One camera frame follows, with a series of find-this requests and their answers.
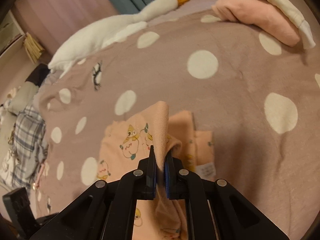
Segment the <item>metal screw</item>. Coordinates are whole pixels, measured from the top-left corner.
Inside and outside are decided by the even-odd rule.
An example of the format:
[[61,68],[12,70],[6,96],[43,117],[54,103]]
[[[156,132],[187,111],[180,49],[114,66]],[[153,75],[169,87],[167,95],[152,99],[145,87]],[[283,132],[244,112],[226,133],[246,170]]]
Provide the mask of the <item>metal screw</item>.
[[224,186],[227,185],[227,182],[226,182],[224,179],[218,179],[217,184],[218,184],[220,187],[224,187]]
[[186,169],[181,169],[181,170],[179,171],[179,174],[182,175],[182,176],[186,176],[186,175],[189,174],[189,171],[186,170]]
[[143,174],[143,171],[142,170],[135,170],[133,172],[134,176],[141,176]]
[[105,186],[105,182],[103,180],[98,180],[96,182],[96,187],[100,188],[100,187],[104,187]]

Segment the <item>goose plush toy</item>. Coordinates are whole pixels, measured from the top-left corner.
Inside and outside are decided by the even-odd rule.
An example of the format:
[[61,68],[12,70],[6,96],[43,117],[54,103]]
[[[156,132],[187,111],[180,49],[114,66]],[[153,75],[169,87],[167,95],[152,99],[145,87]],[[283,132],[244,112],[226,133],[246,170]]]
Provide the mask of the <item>goose plush toy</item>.
[[137,14],[114,15],[79,30],[65,41],[48,64],[52,72],[63,70],[64,76],[79,60],[106,46],[125,40],[147,27],[147,22],[175,10],[189,0],[154,0]]

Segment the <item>clothing tag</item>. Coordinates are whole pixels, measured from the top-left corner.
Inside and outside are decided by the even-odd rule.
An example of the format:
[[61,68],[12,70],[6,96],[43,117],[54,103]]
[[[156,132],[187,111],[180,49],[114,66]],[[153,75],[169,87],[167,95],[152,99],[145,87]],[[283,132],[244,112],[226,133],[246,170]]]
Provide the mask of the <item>clothing tag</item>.
[[199,165],[196,166],[196,174],[198,174],[201,179],[213,181],[216,176],[216,168],[213,162]]

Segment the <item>polka dot blanket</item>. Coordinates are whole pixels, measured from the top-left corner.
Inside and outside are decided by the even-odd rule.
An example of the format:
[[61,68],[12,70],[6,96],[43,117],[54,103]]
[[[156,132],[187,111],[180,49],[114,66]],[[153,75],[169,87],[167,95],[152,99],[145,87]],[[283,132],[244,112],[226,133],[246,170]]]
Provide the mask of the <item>polka dot blanket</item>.
[[188,110],[195,130],[214,133],[217,178],[300,239],[320,209],[319,62],[317,47],[290,48],[212,10],[81,60],[40,99],[49,152],[38,216],[61,211],[97,179],[106,127],[164,101],[169,115]]

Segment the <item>plaid shirt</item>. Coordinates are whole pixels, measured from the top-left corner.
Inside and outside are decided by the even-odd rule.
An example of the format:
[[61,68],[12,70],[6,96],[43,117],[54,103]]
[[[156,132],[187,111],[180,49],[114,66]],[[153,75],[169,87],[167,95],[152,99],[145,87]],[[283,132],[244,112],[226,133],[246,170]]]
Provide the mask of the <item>plaid shirt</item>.
[[17,117],[11,158],[9,155],[7,158],[11,167],[9,174],[4,177],[0,171],[6,185],[11,188],[25,187],[29,192],[40,164],[47,157],[48,144],[44,132],[44,120],[31,101]]

